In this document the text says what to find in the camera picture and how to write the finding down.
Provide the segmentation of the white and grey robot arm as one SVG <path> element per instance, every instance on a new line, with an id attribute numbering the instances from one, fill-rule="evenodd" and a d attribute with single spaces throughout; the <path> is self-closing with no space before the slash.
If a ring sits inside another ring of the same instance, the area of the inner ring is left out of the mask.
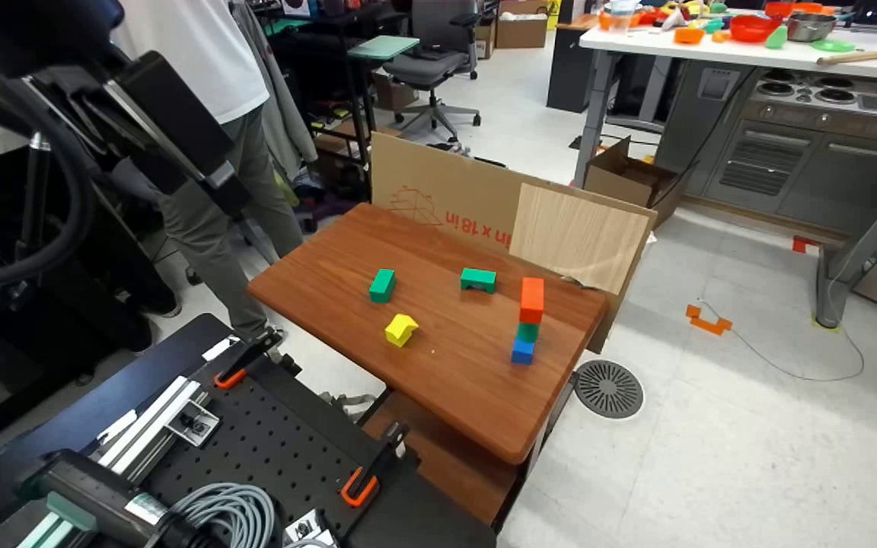
<path id="1" fill-rule="evenodd" d="M 194 179 L 225 209 L 250 195 L 225 158 L 232 139 L 157 55 L 124 61 L 110 42 L 119 0 L 0 0 L 0 104 L 52 154 L 68 185 L 68 220 L 52 241 L 0 265 L 0 291 L 62 265 L 95 217 L 97 158 L 132 145 L 167 168 L 167 190 Z"/>

